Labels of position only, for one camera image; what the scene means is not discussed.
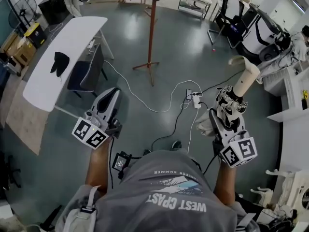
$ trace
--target tripod stand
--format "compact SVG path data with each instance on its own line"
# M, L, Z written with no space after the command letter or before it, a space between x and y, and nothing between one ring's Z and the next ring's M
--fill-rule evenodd
M148 60L147 63L133 67L133 69L138 69L141 67L146 66L149 70L151 85L154 86L154 79L151 72L151 65L158 64L159 62L151 62L151 51L153 47L153 36L154 36L154 26L155 26L155 8L156 8L156 1L153 0L152 7L151 7L151 16L150 16L150 32L149 32L149 45L148 45Z

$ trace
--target storage box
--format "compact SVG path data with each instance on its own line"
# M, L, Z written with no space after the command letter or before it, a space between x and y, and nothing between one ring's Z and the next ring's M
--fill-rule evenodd
M6 53L9 57L14 57L20 64L27 66L33 58L36 49L27 39L23 45L17 49L20 40L21 38L16 32L11 33L0 48L0 52Z

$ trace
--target office chair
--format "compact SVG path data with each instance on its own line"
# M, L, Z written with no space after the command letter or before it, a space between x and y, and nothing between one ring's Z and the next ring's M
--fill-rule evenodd
M107 76L103 70L104 56L102 54L101 45L99 44L92 56L90 62L78 61L72 71L68 83L68 90L73 91L79 98L78 92L91 92L95 97L95 88L98 84L100 72L107 80Z
M20 173L20 169L11 169L12 158L12 156L9 156L6 163L4 153L0 152L0 199L6 198L4 190L10 189L10 183L14 183L18 188L21 188L13 176L14 172Z
M223 0L222 2L222 8L221 11L219 13L219 15L216 17L216 22L219 26L219 28L221 29L220 31L215 31L215 30L208 30L207 34L208 37L211 41L211 44L214 45L217 41L217 39L220 37L221 34L223 34L224 36L227 37L227 41L230 45L230 47L232 49L235 49L240 42L243 41L243 37L248 33L249 29L247 28L247 26L245 25L245 23L242 20L242 13L244 10L245 5L241 2L241 1L232 1L234 3L239 3L239 14L233 14L231 15L231 13L233 13L233 11L228 11L228 1L229 0ZM238 23L242 23L245 26L245 33L243 34L244 36L242 36L242 34L238 31L237 29L237 24ZM211 37L211 32L213 33L218 33L218 36L215 40L212 39ZM229 37L233 38L233 41L237 42L235 45L232 45Z

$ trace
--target gray floor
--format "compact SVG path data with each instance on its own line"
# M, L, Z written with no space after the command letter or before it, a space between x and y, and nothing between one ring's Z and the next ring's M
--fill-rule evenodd
M111 63L128 79L132 91L153 109L166 110L171 91L181 81L191 79L205 89L239 71L239 68L229 67L227 64L229 58L237 53L229 48L225 38L216 45L216 52L211 50L207 36L209 25L206 21L158 7L156 17L159 20L155 25L152 60L160 61L160 64L153 67L155 86L152 87L146 70L132 70L133 66L147 60L150 19L143 12L143 7L117 3L85 5L82 7L82 14L108 18L103 32L115 57ZM48 42L38 50L32 68ZM112 159L116 152L122 150L139 156L143 149L150 148L156 138L170 134L186 89L198 91L197 86L192 83L180 85L174 92L171 110L157 114L146 109L129 93L125 81L109 65L105 64L104 70L109 80L106 82L100 77L97 93L107 87L118 86L124 94L117 116L123 124L123 130L120 138L115 140ZM237 78L232 78L228 84L233 85ZM212 105L216 93L215 88L207 91L202 101ZM82 96L83 99L79 99L75 94L63 90L57 104L81 116L94 99L91 94ZM277 108L277 103L262 86L254 83L245 99L249 106L244 118L247 129L254 136L259 156L238 168L236 191L252 199L254 196L250 196L250 188L266 187L271 181L265 170L275 167L279 124L266 118ZM199 111L200 115L205 111L203 106ZM196 110L189 106L179 118L176 133L159 141L154 148L168 148L176 139L180 139L183 146L187 147L195 115ZM23 186L21 189L13 187L7 195L13 209L25 224L46 219L59 204L65 205L84 182L90 149L71 136L75 122L74 118L57 110L51 112L39 156L27 149L8 126L5 127L2 148L7 154L14 156L15 165L21 168L19 181ZM198 159L202 169L206 168L213 156L211 142L212 138L202 136L193 128L190 154ZM217 171L218 161L215 161L206 174L212 187ZM114 184L117 183L117 172L113 171L113 178Z

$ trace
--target power strip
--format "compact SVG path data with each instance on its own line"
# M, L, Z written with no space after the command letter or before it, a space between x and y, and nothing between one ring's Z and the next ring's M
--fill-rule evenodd
M192 97L193 97L193 105L194 105L194 108L196 109L200 109L201 108L201 104L199 104L200 100L199 100L199 95L197 95L198 93L197 92L193 92L192 93Z

